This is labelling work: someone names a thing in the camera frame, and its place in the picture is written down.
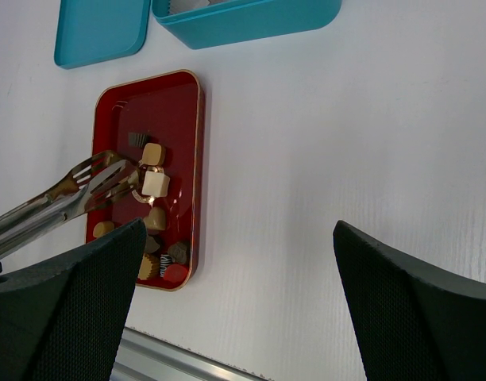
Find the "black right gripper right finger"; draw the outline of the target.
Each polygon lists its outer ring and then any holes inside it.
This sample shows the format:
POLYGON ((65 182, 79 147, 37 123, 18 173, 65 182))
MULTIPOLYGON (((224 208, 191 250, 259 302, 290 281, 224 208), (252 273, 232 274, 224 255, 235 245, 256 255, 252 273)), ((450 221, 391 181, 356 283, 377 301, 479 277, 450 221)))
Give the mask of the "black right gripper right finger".
POLYGON ((345 221, 334 255, 368 380, 486 380, 486 283, 345 221))

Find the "silver metal tongs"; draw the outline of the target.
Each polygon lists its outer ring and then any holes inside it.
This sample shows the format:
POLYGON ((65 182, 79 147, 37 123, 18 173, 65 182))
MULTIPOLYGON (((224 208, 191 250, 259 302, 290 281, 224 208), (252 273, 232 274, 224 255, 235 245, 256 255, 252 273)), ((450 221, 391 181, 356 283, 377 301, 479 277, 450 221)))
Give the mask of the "silver metal tongs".
POLYGON ((0 260, 79 216, 103 210, 135 190, 140 168, 114 151, 74 166, 58 183, 0 216, 0 260))

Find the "white square chocolate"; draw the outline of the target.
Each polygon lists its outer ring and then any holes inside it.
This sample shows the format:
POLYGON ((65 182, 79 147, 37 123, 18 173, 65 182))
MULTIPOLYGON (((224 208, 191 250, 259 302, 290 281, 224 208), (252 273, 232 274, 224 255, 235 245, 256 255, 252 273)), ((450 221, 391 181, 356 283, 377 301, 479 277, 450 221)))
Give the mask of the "white square chocolate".
POLYGON ((170 177, 163 172, 146 171, 141 193, 154 198, 166 197, 169 183, 170 177))

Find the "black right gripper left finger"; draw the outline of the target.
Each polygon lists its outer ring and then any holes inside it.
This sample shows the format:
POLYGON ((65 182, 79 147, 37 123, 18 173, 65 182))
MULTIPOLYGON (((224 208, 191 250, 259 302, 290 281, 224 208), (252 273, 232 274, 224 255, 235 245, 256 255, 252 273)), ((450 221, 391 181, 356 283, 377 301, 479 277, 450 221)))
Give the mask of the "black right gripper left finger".
POLYGON ((146 237, 137 218, 17 271, 0 262, 0 380, 108 380, 146 237))

